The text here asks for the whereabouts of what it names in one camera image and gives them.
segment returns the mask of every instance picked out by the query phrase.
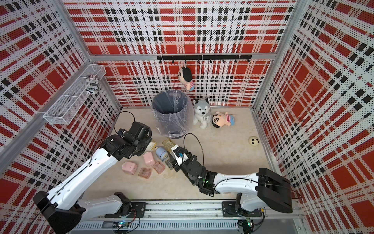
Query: stuffed husky toy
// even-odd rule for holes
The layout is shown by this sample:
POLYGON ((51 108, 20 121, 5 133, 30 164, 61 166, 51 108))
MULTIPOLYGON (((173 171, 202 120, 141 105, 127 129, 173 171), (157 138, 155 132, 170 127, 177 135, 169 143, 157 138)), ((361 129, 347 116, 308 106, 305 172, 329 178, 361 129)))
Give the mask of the stuffed husky toy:
POLYGON ((193 109, 195 110, 195 115, 193 117, 193 124, 197 124, 198 121, 201 122, 200 128, 204 129, 207 127, 208 123, 211 121, 212 114, 210 112, 209 98, 205 100, 193 100, 193 109))

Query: tape roll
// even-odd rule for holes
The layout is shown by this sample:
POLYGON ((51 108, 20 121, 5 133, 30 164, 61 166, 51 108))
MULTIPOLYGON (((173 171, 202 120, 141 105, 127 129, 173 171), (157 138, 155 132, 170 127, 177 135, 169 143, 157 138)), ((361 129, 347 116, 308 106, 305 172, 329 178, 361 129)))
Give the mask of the tape roll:
POLYGON ((86 79, 86 92, 88 94, 96 94, 99 91, 99 77, 89 75, 86 79))

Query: hanging doll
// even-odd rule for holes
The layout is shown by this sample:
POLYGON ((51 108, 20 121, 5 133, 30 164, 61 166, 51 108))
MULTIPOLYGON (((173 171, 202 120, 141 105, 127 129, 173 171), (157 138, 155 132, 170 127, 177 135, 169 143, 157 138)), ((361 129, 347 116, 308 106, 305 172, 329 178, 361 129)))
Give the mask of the hanging doll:
POLYGON ((195 84, 192 80, 192 72, 188 67, 182 67, 178 71, 178 79, 184 84, 187 91, 193 91, 195 89, 195 84))

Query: plaid wall panel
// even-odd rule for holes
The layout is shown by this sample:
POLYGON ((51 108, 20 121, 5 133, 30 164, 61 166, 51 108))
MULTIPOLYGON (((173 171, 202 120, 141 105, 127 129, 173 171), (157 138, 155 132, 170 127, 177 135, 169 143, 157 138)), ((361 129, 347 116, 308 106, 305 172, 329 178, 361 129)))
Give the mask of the plaid wall panel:
POLYGON ((93 54, 275 52, 295 0, 63 0, 93 54))
POLYGON ((187 65, 195 90, 191 98, 211 97, 211 105, 251 106, 270 60, 203 61, 103 61, 106 79, 122 106, 149 106, 153 97, 167 89, 182 89, 177 73, 187 65))
POLYGON ((374 232, 374 1, 308 1, 256 110, 314 233, 374 232))
POLYGON ((0 3, 0 151, 85 59, 52 1, 0 3))
MULTIPOLYGON (((40 212, 32 197, 64 181, 107 137, 119 111, 103 89, 90 96, 69 125, 45 124, 0 178, 0 233, 25 234, 40 212)), ((40 215, 30 233, 51 233, 40 215)))

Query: striped shirt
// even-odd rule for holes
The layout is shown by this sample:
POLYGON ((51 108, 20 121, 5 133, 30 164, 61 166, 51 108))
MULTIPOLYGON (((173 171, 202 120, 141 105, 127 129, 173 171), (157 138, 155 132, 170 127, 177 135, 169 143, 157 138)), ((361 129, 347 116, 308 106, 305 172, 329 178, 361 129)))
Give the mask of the striped shirt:
POLYGON ((193 89, 193 87, 195 86, 193 80, 190 82, 190 89, 193 89))

